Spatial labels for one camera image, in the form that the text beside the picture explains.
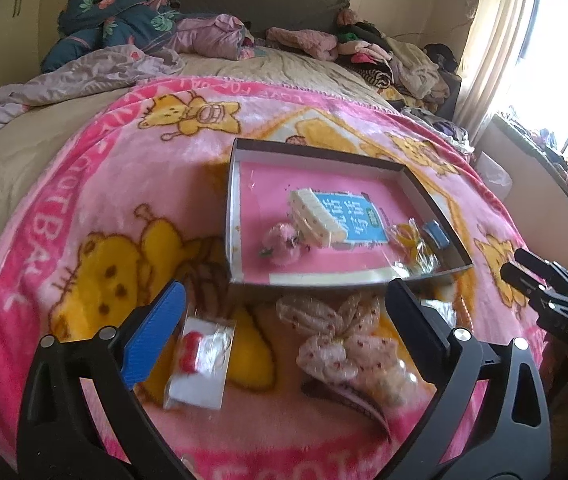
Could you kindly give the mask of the red earrings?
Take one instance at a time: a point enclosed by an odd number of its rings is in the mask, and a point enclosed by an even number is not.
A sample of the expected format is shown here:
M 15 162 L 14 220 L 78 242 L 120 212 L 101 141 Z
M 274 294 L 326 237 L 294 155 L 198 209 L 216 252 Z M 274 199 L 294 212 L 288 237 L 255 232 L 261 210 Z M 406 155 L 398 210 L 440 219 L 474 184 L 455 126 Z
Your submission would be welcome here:
M 185 320 L 165 388 L 165 410 L 180 404 L 220 410 L 234 333 L 233 323 L 195 316 Z

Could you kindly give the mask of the small blue hair clip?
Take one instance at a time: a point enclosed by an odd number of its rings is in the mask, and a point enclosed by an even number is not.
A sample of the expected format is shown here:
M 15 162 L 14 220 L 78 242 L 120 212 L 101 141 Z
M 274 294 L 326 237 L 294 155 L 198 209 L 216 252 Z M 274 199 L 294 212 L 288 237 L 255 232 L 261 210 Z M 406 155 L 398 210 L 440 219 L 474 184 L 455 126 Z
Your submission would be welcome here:
M 450 237 L 437 220 L 425 222 L 421 231 L 424 240 L 435 252 L 442 252 L 451 245 Z

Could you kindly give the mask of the dark striped banana hair clip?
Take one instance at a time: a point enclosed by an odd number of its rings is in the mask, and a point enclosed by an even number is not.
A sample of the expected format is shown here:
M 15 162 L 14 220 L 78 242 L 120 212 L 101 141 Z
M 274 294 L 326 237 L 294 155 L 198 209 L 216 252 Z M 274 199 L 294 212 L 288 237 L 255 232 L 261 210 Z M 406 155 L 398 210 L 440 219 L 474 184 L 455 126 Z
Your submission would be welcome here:
M 388 440 L 392 439 L 388 418 L 380 404 L 372 396 L 348 384 L 326 384 L 314 378 L 304 382 L 300 390 L 308 398 L 337 403 L 364 415 L 382 428 L 383 434 Z

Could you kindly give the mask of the polka dot mesh bow clip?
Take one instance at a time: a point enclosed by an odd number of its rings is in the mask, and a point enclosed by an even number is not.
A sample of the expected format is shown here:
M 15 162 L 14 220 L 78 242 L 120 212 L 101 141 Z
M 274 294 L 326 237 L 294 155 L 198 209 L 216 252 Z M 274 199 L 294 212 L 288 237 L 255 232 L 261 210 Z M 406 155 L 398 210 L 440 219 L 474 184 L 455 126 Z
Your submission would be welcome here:
M 284 296 L 275 310 L 306 338 L 296 363 L 307 375 L 355 388 L 384 408 L 398 408 L 409 400 L 416 378 L 399 358 L 398 342 L 375 333 L 383 307 L 380 296 L 354 294 L 338 308 L 312 297 Z

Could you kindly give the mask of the pile of clothes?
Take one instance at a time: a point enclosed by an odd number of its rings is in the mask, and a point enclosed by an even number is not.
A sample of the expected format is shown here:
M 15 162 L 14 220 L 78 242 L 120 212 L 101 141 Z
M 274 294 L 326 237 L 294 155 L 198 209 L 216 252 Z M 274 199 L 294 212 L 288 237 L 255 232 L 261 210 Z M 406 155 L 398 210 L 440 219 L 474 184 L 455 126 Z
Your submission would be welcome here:
M 383 34 L 349 8 L 336 18 L 337 62 L 388 102 L 452 119 L 461 90 L 458 59 L 445 44 L 419 47 Z

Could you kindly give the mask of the pink book with blue label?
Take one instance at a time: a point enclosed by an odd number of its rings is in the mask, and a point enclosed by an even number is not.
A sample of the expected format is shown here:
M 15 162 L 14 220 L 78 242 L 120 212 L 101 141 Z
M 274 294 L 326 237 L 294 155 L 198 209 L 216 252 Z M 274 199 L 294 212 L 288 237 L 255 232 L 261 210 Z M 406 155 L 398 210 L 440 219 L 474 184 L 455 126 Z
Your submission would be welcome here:
M 395 183 L 263 162 L 238 165 L 232 232 L 247 283 L 375 281 L 410 274 L 391 229 L 415 216 Z

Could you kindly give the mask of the shallow grey cardboard box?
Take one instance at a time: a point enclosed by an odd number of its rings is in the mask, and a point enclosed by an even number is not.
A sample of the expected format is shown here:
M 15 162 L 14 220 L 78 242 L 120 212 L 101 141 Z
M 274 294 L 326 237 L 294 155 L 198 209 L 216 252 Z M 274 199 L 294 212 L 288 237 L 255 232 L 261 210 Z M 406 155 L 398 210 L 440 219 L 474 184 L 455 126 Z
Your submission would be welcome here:
M 473 265 L 444 196 L 407 166 L 248 139 L 231 151 L 226 256 L 232 284 L 278 289 L 450 282 Z

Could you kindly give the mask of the pink fuzzy strawberry hair clip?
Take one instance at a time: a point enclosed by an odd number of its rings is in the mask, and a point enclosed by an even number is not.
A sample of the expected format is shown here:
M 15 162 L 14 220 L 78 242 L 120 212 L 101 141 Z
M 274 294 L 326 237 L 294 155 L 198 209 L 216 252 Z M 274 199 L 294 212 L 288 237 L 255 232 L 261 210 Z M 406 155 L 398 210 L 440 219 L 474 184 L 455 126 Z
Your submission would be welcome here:
M 296 226 L 277 223 L 263 235 L 259 255 L 275 266 L 289 266 L 310 252 Z

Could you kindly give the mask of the cream window curtain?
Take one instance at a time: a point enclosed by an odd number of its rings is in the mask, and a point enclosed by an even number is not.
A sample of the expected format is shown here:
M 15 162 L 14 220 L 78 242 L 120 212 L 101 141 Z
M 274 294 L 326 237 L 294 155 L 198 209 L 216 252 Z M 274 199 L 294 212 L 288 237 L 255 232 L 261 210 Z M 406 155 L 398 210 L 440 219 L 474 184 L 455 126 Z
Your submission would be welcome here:
M 530 0 L 478 0 L 462 54 L 454 122 L 476 143 L 490 122 L 504 75 L 522 45 Z

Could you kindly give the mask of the pink folded towel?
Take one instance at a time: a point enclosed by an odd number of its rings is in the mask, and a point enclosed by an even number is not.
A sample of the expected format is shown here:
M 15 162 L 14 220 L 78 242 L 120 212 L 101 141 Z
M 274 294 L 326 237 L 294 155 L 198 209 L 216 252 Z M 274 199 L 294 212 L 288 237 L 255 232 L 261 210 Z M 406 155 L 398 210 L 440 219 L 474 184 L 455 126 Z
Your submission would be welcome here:
M 305 52 L 320 61 L 335 61 L 338 58 L 337 37 L 320 30 L 288 30 L 270 27 L 266 31 L 268 41 L 281 46 Z

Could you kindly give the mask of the lilac bed sheet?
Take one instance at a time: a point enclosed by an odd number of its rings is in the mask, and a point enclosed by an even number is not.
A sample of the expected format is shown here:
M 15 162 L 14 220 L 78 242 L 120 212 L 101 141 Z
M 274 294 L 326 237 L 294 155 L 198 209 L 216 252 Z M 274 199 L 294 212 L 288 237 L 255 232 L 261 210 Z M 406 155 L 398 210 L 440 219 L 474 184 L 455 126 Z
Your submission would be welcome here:
M 184 59 L 171 49 L 147 54 L 132 44 L 93 51 L 23 84 L 0 88 L 0 129 L 35 107 L 132 87 L 180 74 Z

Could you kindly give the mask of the pink crumpled garment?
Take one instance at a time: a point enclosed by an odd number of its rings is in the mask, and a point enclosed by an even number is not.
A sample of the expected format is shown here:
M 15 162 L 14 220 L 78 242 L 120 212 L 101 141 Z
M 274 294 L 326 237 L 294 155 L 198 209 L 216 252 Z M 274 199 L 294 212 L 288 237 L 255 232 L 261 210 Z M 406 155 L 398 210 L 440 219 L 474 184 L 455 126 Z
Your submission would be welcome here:
M 230 61 L 255 56 L 252 35 L 241 20 L 230 14 L 182 18 L 174 26 L 166 48 Z

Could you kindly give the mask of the dark floral quilt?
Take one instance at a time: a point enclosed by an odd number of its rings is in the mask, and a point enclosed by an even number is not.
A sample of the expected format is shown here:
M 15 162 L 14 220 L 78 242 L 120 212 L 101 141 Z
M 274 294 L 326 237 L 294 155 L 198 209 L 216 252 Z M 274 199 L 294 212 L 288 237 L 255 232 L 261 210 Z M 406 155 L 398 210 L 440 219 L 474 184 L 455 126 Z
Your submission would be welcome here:
M 57 18 L 60 39 L 40 68 L 51 73 L 93 51 L 123 44 L 157 51 L 179 20 L 179 7 L 171 0 L 68 0 Z

